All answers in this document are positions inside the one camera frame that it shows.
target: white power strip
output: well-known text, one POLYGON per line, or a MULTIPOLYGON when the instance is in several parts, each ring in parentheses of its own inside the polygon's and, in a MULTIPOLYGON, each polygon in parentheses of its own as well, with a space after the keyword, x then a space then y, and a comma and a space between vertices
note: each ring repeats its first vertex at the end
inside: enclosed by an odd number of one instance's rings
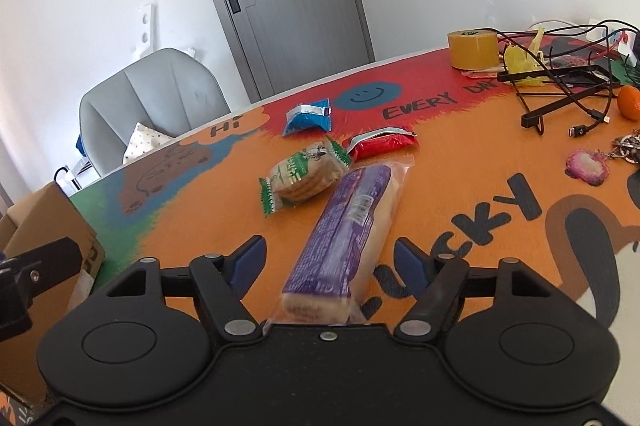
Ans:
MULTIPOLYGON (((597 25, 598 23, 600 23, 600 21, 598 20, 594 20, 594 19, 589 20, 590 25, 597 25)), ((625 25, 621 25, 619 23, 606 23, 604 26, 594 28, 591 32, 588 32, 587 40, 599 41, 602 38, 606 37, 607 35, 606 29, 608 29, 609 33, 611 33, 616 30, 620 30, 620 28, 628 28, 628 27, 625 27, 625 25)), ((629 64, 635 67, 636 64, 638 63, 638 59, 637 59, 637 56, 633 54, 632 49, 634 47, 634 41, 636 41, 636 33, 632 30, 628 30, 626 34, 628 35, 629 40, 627 43, 622 43, 622 42, 620 43, 620 45, 618 46, 618 52, 623 56, 629 56, 629 64)))

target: keychain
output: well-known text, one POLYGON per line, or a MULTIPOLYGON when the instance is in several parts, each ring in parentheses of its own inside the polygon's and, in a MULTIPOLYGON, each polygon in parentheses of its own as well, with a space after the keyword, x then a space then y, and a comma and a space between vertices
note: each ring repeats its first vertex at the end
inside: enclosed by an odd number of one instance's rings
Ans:
POLYGON ((566 160, 564 172, 572 179, 580 179, 593 187, 601 186, 609 176, 606 161, 612 157, 601 151, 576 150, 566 160))
POLYGON ((613 151, 606 154, 576 150, 566 160, 564 171, 572 179, 580 179, 590 186, 601 186, 609 176, 606 162, 612 159, 625 159, 630 164, 640 165, 640 130, 631 135, 618 137, 613 142, 613 151))

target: wall socket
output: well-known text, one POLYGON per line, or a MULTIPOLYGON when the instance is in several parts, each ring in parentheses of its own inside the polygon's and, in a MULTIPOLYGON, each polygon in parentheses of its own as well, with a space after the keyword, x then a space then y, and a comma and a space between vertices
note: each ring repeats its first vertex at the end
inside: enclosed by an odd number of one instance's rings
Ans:
POLYGON ((145 5, 138 9, 138 21, 136 23, 138 39, 136 51, 133 54, 135 60, 148 56, 156 51, 156 6, 145 5))

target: electrical outlet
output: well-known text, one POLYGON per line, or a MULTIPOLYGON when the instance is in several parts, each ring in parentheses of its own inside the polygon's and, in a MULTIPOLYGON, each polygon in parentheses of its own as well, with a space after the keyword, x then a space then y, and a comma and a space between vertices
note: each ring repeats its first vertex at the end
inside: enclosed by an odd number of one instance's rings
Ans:
POLYGON ((133 55, 135 60, 148 56, 156 50, 156 6, 145 5, 138 9, 138 41, 133 55))
MULTIPOLYGON (((591 18, 589 20, 589 24, 590 25, 597 25, 598 23, 600 23, 600 21, 595 20, 593 18, 591 18)), ((615 32, 616 30, 620 30, 620 28, 627 28, 627 27, 625 27, 625 25, 621 25, 621 24, 615 23, 615 22, 607 23, 606 25, 603 25, 602 27, 598 27, 598 28, 594 28, 593 30, 590 30, 587 33, 587 41, 598 41, 598 40, 601 40, 602 38, 604 38, 607 35, 606 28, 609 29, 609 34, 610 34, 612 32, 615 32)), ((633 45, 634 45, 634 41, 635 41, 636 35, 630 29, 626 33, 630 38, 629 39, 629 45, 632 48, 633 45)), ((620 35, 618 35, 618 34, 613 36, 612 39, 610 40, 610 43, 613 44, 614 41, 619 37, 620 37, 620 35)))

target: orange fruit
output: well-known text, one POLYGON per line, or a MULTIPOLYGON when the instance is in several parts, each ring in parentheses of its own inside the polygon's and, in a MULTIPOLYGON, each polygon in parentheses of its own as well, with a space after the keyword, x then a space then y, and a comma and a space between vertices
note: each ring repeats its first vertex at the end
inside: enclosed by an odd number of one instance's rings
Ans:
POLYGON ((618 109, 624 117, 640 121, 640 91, 633 86, 623 86, 618 92, 618 109))

